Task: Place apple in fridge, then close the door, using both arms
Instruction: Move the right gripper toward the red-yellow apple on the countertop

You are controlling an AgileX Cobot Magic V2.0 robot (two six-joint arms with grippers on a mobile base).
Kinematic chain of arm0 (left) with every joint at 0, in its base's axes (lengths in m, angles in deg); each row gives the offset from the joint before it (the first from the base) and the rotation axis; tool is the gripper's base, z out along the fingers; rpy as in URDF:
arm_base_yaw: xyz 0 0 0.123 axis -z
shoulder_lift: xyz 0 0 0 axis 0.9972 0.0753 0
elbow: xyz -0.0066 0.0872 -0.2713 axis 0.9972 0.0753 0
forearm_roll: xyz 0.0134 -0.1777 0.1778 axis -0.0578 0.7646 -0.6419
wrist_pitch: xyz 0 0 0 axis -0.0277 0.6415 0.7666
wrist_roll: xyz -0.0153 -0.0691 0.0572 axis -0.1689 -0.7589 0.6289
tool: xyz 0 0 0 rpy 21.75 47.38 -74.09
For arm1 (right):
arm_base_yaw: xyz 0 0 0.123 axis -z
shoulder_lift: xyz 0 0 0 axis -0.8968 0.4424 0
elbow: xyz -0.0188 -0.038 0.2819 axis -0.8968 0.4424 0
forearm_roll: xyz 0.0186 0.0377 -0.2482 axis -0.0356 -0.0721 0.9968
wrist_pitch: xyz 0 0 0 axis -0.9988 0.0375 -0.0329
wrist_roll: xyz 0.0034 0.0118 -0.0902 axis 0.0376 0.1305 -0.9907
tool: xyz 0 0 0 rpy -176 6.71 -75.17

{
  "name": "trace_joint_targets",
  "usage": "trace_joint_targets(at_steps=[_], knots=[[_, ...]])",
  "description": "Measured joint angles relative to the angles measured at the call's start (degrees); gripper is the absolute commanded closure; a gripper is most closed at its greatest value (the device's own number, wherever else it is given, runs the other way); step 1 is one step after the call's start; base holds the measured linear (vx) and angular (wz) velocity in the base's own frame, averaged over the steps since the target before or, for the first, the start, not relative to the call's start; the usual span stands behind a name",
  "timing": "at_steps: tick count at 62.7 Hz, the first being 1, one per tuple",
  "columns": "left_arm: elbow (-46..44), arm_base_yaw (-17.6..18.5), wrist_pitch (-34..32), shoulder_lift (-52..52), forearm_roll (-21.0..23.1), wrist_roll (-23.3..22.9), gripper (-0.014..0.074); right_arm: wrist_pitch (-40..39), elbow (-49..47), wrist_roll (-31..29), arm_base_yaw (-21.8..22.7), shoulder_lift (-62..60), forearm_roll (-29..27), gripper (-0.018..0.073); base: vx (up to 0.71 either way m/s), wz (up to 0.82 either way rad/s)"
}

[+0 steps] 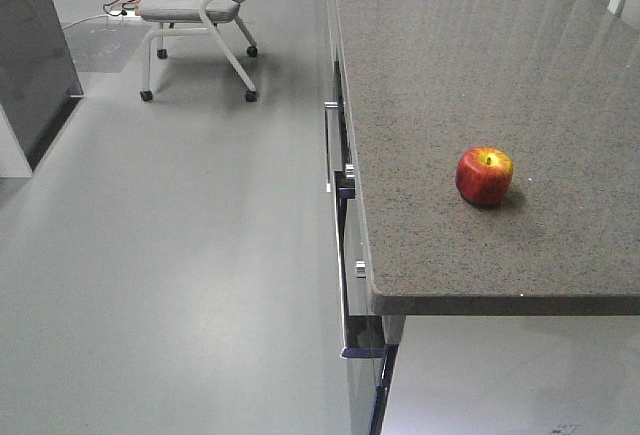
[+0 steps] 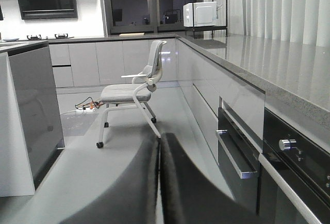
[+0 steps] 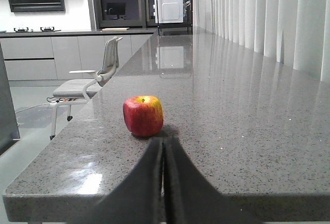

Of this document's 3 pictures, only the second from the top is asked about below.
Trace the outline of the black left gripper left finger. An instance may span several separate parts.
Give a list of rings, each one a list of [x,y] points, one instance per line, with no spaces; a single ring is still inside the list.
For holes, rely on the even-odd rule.
[[[62,223],[155,223],[158,158],[158,138],[147,136],[114,184]]]

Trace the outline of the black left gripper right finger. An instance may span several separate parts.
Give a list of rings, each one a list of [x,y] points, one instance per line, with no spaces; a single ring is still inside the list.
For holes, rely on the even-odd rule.
[[[160,149],[160,189],[165,223],[260,223],[196,167],[173,133]]]

